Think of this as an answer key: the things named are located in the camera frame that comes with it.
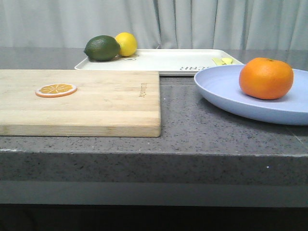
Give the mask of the light blue plate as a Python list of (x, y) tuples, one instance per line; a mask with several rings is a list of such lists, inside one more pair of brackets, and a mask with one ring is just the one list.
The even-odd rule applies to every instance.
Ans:
[(222, 65), (195, 74), (200, 94), (210, 103), (229, 113), (245, 118), (282, 125), (308, 124), (308, 73), (294, 70), (289, 92), (276, 100), (262, 100), (246, 95), (239, 86), (244, 65)]

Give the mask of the orange fruit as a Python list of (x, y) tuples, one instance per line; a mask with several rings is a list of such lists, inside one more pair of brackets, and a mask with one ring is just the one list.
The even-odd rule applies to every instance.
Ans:
[(288, 63), (262, 57), (249, 61), (239, 75), (241, 90), (263, 100), (283, 97), (291, 89), (293, 81), (294, 72)]

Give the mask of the white rectangular tray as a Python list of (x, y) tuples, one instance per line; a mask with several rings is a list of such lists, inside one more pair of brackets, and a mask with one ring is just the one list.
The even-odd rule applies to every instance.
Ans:
[(76, 70), (105, 71), (157, 71), (161, 76), (194, 76), (197, 72), (216, 66), (215, 60), (232, 59), (231, 64), (241, 64), (236, 58), (213, 49), (138, 49), (129, 57), (117, 56), (111, 61), (95, 62), (85, 58)]

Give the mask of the wooden cutting board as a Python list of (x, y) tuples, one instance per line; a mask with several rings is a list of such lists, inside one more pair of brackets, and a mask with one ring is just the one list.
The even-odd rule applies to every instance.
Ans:
[[(35, 94), (42, 86), (73, 84), (63, 97)], [(0, 72), (3, 136), (158, 137), (156, 71), (21, 70)]]

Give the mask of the yellow lemon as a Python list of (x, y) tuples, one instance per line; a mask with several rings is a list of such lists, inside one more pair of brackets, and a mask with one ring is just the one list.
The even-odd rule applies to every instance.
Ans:
[(136, 52), (138, 43), (133, 34), (122, 32), (115, 37), (115, 40), (120, 46), (119, 54), (122, 57), (129, 57)]

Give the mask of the yellow fruit slices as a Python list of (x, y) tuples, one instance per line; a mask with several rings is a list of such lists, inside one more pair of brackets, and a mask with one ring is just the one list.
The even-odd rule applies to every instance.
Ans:
[(212, 58), (212, 61), (216, 64), (216, 65), (229, 65), (233, 63), (233, 59), (232, 58)]

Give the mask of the green lime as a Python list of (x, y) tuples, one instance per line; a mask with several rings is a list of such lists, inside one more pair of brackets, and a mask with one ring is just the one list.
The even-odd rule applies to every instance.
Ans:
[(90, 60), (105, 62), (115, 58), (120, 51), (120, 45), (115, 38), (108, 35), (96, 36), (88, 41), (84, 53)]

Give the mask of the grey curtain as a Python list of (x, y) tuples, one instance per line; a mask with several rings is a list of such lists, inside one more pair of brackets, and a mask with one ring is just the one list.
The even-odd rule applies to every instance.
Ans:
[(3, 0), (3, 47), (84, 48), (132, 33), (140, 48), (306, 50), (305, 0)]

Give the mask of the orange slice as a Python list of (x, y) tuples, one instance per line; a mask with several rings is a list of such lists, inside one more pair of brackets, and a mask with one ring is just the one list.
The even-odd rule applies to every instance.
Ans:
[(55, 83), (40, 87), (35, 94), (43, 98), (57, 98), (70, 95), (77, 91), (73, 84)]

